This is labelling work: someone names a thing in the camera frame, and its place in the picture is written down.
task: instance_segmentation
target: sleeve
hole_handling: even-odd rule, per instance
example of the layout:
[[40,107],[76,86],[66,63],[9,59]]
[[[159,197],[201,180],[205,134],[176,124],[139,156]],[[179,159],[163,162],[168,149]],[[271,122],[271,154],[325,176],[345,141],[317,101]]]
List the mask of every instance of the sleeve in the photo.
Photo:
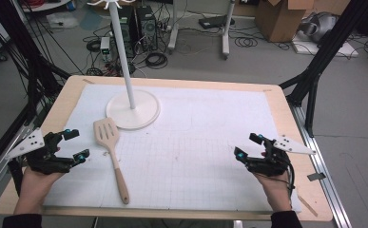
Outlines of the sleeve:
[[25,214],[5,217],[2,228],[42,228],[42,216]]
[[302,228],[294,211],[276,212],[271,216],[272,228]]

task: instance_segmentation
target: cardboard box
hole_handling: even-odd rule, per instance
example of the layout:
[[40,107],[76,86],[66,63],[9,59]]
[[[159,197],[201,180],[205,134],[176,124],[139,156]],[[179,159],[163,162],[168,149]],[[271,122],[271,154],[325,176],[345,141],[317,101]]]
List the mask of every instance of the cardboard box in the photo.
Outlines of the cardboard box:
[[311,12],[318,13],[326,11],[336,15],[341,15],[349,3],[350,0],[315,0],[314,7],[309,9],[306,14],[308,16]]
[[314,0],[261,0],[255,24],[270,42],[290,42]]

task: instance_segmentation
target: wrist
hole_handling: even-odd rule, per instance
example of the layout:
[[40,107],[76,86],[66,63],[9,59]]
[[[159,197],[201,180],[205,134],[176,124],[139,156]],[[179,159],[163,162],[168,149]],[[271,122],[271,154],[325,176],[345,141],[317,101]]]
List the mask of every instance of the wrist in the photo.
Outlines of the wrist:
[[20,198],[14,209],[14,215],[41,214],[43,202]]
[[272,207],[273,212],[291,211],[291,202],[288,196],[288,191],[284,190],[273,190],[266,191],[267,201]]

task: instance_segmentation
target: stand base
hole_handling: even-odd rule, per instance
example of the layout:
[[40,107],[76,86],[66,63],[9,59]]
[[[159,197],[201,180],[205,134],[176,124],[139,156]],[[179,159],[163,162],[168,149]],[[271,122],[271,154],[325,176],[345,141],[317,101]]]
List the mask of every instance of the stand base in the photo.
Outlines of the stand base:
[[178,36],[178,24],[175,24],[171,30],[171,34],[169,35],[169,44],[168,50],[169,54],[172,54],[172,51],[175,49],[175,44],[177,43],[177,36]]
[[160,114],[157,98],[149,92],[133,91],[136,108],[130,108],[126,94],[113,97],[107,104],[107,117],[113,119],[121,129],[137,130],[152,124]]

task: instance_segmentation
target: computer tower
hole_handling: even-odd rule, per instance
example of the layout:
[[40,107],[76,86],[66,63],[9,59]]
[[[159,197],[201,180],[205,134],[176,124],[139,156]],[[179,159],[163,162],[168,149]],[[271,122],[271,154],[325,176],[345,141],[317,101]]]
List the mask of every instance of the computer tower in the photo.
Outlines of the computer tower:
[[151,6],[138,7],[136,12],[143,50],[157,50],[157,21]]
[[[118,9],[118,14],[122,37],[124,38],[126,58],[134,58],[136,56],[134,47],[139,40],[134,8],[132,6],[123,6],[121,9]],[[111,28],[112,32],[115,33],[112,23]]]

